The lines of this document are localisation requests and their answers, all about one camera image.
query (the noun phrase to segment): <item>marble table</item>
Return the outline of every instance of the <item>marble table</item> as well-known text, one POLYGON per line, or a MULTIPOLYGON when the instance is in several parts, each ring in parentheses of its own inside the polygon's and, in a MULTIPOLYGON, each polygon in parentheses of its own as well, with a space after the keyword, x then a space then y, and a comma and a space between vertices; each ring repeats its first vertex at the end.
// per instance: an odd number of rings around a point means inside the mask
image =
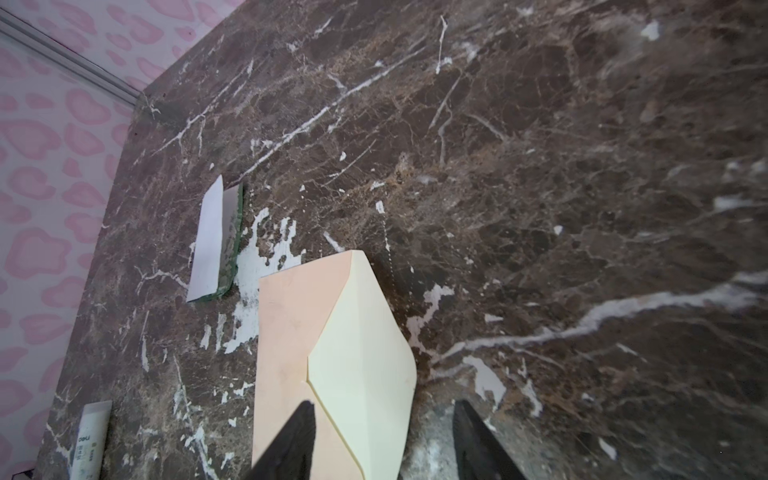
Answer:
POLYGON ((351 248, 419 366, 403 479, 455 478, 459 398, 530 479, 764 475, 766 24, 249 0, 134 113, 35 477, 112 399, 102 478, 239 478, 257 279, 351 248), (187 304, 220 174, 245 186, 237 284, 187 304))

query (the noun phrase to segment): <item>pink and white patterned wall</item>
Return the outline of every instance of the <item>pink and white patterned wall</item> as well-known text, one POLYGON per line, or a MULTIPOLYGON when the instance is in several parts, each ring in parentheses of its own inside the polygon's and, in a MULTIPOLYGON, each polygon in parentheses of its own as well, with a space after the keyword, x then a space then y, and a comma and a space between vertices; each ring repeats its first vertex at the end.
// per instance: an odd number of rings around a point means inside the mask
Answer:
MULTIPOLYGON (((142 89, 243 0, 0 0, 142 89)), ((132 109, 0 37, 0 477, 34 466, 132 109)))
POLYGON ((143 90, 243 1, 0 0, 0 5, 143 90))

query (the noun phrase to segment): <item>pink wallpaper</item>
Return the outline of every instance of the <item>pink wallpaper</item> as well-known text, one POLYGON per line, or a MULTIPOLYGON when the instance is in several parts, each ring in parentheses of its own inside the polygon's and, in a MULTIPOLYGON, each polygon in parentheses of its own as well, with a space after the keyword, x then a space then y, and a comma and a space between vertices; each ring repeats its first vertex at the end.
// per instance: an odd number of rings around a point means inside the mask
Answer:
POLYGON ((0 5, 143 90, 244 0, 0 0, 0 5))
POLYGON ((131 108, 0 40, 0 475, 34 465, 131 108))

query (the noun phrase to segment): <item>gray trim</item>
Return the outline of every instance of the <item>gray trim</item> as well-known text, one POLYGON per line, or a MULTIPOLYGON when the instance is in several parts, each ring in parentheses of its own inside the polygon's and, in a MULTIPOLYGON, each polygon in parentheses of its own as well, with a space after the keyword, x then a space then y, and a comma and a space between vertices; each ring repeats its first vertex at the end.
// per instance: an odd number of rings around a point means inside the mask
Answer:
POLYGON ((75 77, 106 91, 119 100, 136 105, 141 92, 53 38, 0 8, 0 33, 47 58, 75 77))

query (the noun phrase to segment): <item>open envelope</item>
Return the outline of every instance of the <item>open envelope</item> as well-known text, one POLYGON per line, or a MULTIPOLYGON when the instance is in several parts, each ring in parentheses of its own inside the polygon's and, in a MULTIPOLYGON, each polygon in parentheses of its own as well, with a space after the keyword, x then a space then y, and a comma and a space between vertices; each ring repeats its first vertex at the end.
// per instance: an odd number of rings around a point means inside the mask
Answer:
POLYGON ((312 480, 396 480, 416 365, 366 255, 260 280, 253 462, 296 407, 315 405, 312 480))

